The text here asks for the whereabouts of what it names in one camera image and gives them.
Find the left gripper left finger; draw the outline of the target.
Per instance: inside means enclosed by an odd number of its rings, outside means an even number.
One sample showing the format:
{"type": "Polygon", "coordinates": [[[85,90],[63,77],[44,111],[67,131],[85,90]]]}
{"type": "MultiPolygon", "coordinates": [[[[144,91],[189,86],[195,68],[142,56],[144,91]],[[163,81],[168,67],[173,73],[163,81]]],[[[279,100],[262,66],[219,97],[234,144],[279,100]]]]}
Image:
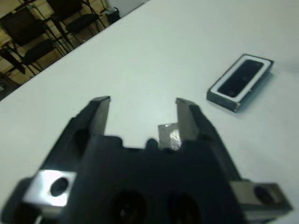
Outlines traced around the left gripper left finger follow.
{"type": "Polygon", "coordinates": [[[109,103],[109,96],[94,98],[71,118],[40,169],[74,172],[83,158],[90,137],[104,134],[109,103]]]}

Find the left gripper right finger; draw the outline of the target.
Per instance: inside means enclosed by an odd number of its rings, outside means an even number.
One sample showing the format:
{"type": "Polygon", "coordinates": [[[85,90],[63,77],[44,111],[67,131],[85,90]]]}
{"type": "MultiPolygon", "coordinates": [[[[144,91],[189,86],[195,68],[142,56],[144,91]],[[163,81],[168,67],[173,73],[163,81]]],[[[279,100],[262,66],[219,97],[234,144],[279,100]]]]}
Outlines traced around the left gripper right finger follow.
{"type": "Polygon", "coordinates": [[[220,135],[200,107],[194,102],[183,98],[177,98],[176,105],[181,140],[206,142],[215,155],[226,178],[229,181],[240,181],[242,178],[220,135]]]}

